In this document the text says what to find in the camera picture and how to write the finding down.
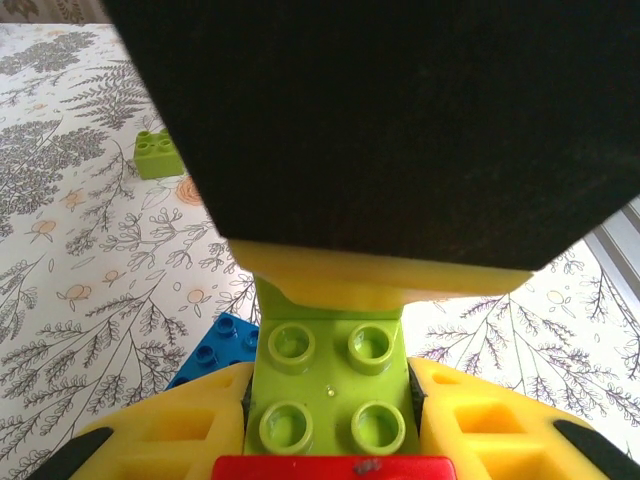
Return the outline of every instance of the green duplo brick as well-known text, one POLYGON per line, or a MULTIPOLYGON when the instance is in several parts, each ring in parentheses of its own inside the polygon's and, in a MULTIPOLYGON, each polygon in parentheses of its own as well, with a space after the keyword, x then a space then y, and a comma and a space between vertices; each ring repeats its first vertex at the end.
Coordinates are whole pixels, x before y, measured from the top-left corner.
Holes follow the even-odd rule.
POLYGON ((263 316, 244 453, 420 453, 401 311, 307 309, 256 285, 263 316))
POLYGON ((133 161, 140 178, 144 180, 184 173, 182 159, 166 128, 160 133, 146 131, 138 133, 133 161))

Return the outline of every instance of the black rubber tip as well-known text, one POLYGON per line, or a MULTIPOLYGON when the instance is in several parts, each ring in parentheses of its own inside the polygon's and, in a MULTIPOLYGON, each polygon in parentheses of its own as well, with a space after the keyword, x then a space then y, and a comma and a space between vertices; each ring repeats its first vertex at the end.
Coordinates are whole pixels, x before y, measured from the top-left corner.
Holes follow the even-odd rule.
POLYGON ((640 465, 595 430, 568 420, 556 420, 553 426, 611 480, 640 479, 640 465))
POLYGON ((242 416, 244 418, 244 431, 247 431, 247 425, 249 423, 249 410, 251 409, 251 392, 253 387, 253 375, 249 379, 249 383, 247 383, 247 389, 244 391, 244 396, 242 397, 242 416))
POLYGON ((27 480, 70 480, 112 433, 113 429, 103 427, 72 438, 27 480))
POLYGON ((413 407, 413 416, 420 433, 420 427, 422 424, 422 409, 424 407, 424 399, 427 398, 427 393, 422 390, 416 372, 413 371, 411 365, 409 365, 409 386, 411 387, 411 404, 413 407))

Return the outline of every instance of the table surface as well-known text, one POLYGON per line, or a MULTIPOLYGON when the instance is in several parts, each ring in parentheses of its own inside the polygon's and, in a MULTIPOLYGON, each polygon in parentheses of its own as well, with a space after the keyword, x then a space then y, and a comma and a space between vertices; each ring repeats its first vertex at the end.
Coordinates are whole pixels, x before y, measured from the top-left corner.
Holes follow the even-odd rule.
MULTIPOLYGON (((110 26, 0 25, 0 106, 0 475, 22 479, 161 392, 219 313, 260 313, 191 179, 137 177, 135 135, 162 125, 110 26)), ((410 355, 640 456, 635 314, 578 242, 510 295, 415 303, 403 324, 410 355)))

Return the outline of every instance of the black object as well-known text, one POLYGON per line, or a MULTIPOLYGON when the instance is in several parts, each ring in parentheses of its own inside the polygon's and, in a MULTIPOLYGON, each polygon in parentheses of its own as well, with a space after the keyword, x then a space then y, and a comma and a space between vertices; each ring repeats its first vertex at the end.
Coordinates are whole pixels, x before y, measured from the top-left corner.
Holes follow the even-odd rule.
POLYGON ((113 429, 102 427, 72 438, 29 475, 27 480, 70 480, 112 433, 113 429))
POLYGON ((640 193, 640 2, 104 3, 227 238, 536 270, 640 193))
POLYGON ((407 363, 409 367, 409 387, 411 389, 411 406, 413 407, 413 419, 416 422, 418 429, 418 435, 420 434, 420 427, 422 426, 422 410, 424 408, 424 400, 427 398, 427 393, 422 390, 420 381, 416 376, 416 372, 411 368, 411 364, 407 363))
POLYGON ((595 430, 568 420, 556 420, 553 426, 611 480, 640 478, 640 465, 595 430))
POLYGON ((253 405, 251 404, 251 393, 253 391, 253 374, 251 378, 249 378, 249 383, 247 383, 247 389, 244 391, 244 395, 242 396, 242 417, 244 419, 244 431, 247 431, 247 425, 249 424, 249 411, 253 405))

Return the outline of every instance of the yellow plastic piece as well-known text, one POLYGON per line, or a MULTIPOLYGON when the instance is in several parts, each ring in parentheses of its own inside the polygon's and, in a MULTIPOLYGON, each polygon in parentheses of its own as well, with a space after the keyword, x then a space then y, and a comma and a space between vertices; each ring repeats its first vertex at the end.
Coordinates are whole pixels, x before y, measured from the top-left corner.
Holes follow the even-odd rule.
POLYGON ((424 401, 424 455, 451 459, 458 480, 606 480, 556 429, 582 420, 439 363, 409 360, 424 401))
POLYGON ((501 295, 530 272, 230 240, 238 263, 294 303, 360 312, 418 300, 501 295))
POLYGON ((241 400, 253 373, 239 363, 113 413, 84 429, 113 435, 73 480, 210 480, 220 455, 241 455, 241 400))
MULTIPOLYGON (((439 363, 409 362, 428 395, 421 453, 450 458, 458 480, 606 480, 552 424, 590 428, 584 421, 439 363)), ((89 425, 79 434, 114 433, 72 480, 210 480, 219 456, 243 453, 253 367, 227 367, 89 425)))

